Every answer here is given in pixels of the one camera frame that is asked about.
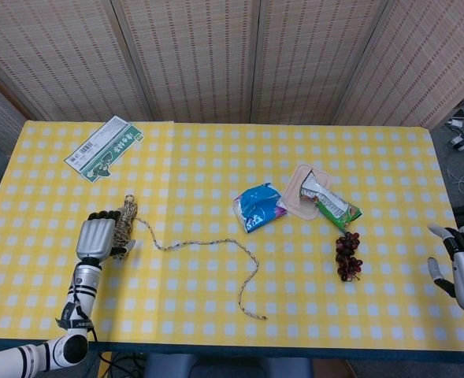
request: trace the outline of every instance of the gray carpet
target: gray carpet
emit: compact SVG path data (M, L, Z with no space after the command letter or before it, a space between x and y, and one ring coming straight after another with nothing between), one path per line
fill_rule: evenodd
M464 194L458 191L455 179L447 174L447 169L457 177L464 175L464 151L456 152L447 148L447 142L455 136L455 133L446 128L437 128L432 132L432 139L436 149L440 168L444 175L447 193L453 207L464 205ZM6 169L8 158L0 153L0 181ZM134 365L131 361L121 362L124 367L132 371ZM351 361L359 378L464 378L464 364L442 364L436 362L417 361ZM80 365L55 372L40 373L41 378L80 378L85 376L97 376L97 353L92 351L87 359ZM115 377L124 376L115 370Z

